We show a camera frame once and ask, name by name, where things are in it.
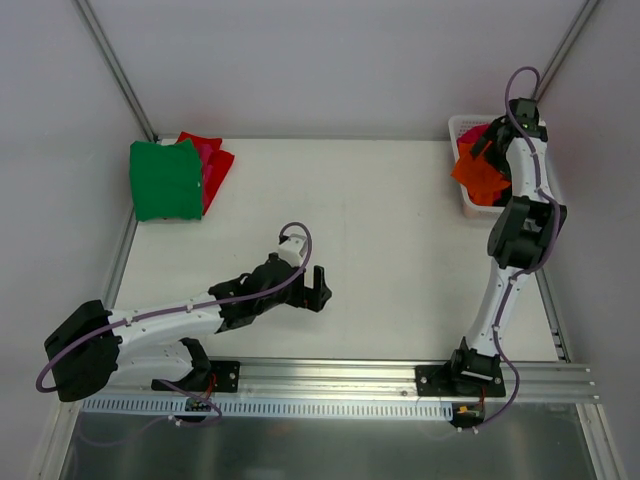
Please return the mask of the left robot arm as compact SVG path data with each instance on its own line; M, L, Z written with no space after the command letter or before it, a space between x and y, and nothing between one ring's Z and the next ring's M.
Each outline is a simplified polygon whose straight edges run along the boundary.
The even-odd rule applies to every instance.
M272 253L252 272L174 306L117 311L85 302L45 340L48 362L36 389L62 402L106 387L205 391L216 382L215 370L200 337L249 326L280 305L320 312L332 297L325 271L314 267L312 286L305 272Z

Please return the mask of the green folded t shirt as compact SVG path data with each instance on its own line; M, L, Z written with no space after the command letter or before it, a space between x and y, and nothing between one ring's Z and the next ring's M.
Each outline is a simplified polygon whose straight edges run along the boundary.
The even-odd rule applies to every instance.
M129 179L139 222L202 218L202 163L191 140L171 145L132 143Z

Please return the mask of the magenta t shirt in basket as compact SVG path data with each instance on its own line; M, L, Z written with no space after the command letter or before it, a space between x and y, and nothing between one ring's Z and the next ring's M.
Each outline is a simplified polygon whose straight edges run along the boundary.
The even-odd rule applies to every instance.
M459 149L471 148L486 132L489 124L476 125L464 132L458 139L457 145Z

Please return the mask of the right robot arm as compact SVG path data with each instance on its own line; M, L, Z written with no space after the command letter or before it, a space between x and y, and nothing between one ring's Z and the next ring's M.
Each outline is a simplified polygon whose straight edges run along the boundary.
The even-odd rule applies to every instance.
M567 216L546 169L548 134L532 99L507 101L474 144L462 144L452 172L474 200L511 196L487 243L489 281L475 321L445 366L454 396L502 397L502 337L527 280L548 260Z

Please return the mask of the red folded t shirt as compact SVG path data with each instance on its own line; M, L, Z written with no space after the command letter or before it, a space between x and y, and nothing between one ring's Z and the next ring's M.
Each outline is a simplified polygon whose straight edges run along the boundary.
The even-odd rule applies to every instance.
M187 132L181 132L177 142L181 143L186 140L190 140L193 143L195 149L198 152L198 155L199 149L203 144L209 144L213 149L213 154L210 159L210 163L212 165L212 173L209 181L209 194L211 196L211 203L209 205L210 208L227 174L232 168L235 156L232 153L222 149L223 140L221 138L206 138L196 136Z

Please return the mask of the orange t shirt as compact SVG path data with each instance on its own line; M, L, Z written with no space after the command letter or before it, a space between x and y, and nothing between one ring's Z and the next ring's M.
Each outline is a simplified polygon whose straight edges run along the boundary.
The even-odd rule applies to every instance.
M510 181L485 158L474 159L469 149L459 149L451 176L467 190L469 199L479 206L496 206Z

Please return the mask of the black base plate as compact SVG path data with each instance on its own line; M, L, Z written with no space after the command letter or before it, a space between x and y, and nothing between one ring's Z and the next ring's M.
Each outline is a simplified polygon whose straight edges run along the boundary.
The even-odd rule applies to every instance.
M486 372L457 371L450 362L418 365L415 385L420 397L504 398L506 388L500 366Z
M213 393L236 393L240 380L241 363L231 360L207 360L199 362L177 381L169 381L172 386L194 393L205 392L212 387Z

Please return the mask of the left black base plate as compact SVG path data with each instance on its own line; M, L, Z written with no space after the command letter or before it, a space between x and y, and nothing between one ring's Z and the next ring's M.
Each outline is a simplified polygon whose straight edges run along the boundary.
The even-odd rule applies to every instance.
M213 393L236 393L240 380L241 363L231 360L207 360L199 362L177 381L169 381L172 386L194 393L205 392L212 387Z

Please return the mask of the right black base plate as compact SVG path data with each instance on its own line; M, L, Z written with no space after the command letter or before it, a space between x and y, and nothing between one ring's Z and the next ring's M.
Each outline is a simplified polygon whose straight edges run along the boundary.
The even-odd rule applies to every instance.
M506 388L500 366L486 372L457 371L450 362L418 365L415 385L420 397L504 398Z

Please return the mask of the aluminium mounting rail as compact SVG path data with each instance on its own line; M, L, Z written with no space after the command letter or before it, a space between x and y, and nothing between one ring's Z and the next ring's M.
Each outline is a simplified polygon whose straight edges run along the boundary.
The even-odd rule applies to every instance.
M244 398L391 401L418 398L415 368L421 361L241 358L237 394ZM589 366L517 362L524 403L598 404Z

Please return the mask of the white plastic basket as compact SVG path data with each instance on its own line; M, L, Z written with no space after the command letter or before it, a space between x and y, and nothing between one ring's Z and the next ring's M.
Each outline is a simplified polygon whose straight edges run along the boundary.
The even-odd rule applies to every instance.
M491 163L494 144L483 137L496 119L462 114L448 120L454 156L451 177L460 187L463 213L469 218L496 218L508 198L508 175Z

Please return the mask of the pink folded t shirt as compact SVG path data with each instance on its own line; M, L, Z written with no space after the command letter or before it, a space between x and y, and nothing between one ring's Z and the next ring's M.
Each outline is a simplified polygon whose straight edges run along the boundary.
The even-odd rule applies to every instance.
M210 163L212 154L213 149L209 144L203 144L199 149L199 155L202 163L201 173L203 213L206 213L211 203L211 196L209 194L209 181L212 173L212 165Z

